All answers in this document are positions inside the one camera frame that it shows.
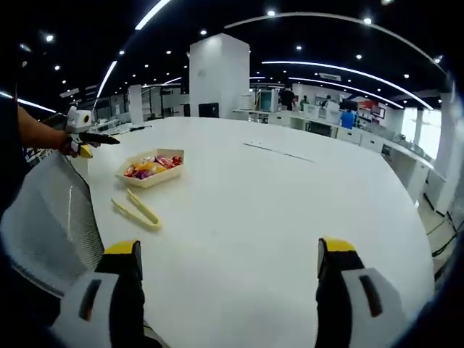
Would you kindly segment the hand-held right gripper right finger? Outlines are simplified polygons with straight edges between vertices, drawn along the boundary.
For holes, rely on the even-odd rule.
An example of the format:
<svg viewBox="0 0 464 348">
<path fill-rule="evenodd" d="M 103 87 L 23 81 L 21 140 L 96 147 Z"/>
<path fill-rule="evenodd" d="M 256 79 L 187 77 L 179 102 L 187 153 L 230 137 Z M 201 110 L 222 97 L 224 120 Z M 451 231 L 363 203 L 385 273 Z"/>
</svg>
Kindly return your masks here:
<svg viewBox="0 0 464 348">
<path fill-rule="evenodd" d="M 399 292 L 347 241 L 318 240 L 316 347 L 390 347 L 407 327 Z"/>
</svg>

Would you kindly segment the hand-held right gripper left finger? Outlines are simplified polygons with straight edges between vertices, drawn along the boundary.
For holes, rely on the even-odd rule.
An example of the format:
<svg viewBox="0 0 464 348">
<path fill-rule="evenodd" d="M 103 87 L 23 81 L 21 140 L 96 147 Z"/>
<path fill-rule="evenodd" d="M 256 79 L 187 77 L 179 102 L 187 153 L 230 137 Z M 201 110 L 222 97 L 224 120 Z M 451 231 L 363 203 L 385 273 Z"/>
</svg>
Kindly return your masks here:
<svg viewBox="0 0 464 348">
<path fill-rule="evenodd" d="M 144 337 L 141 242 L 118 242 L 65 293 L 51 332 L 64 347 L 138 347 Z"/>
</svg>

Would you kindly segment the person's left hand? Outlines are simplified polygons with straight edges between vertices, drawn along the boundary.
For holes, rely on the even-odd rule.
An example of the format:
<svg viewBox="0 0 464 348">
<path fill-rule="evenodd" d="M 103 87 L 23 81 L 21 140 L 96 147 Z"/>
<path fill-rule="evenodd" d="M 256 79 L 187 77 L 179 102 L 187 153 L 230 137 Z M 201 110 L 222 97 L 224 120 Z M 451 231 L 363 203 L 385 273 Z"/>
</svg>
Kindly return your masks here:
<svg viewBox="0 0 464 348">
<path fill-rule="evenodd" d="M 79 155 L 79 153 L 72 148 L 72 143 L 73 143 L 73 140 L 70 137 L 70 135 L 67 133 L 64 133 L 64 138 L 61 144 L 59 145 L 58 150 L 65 156 L 76 158 Z"/>
</svg>

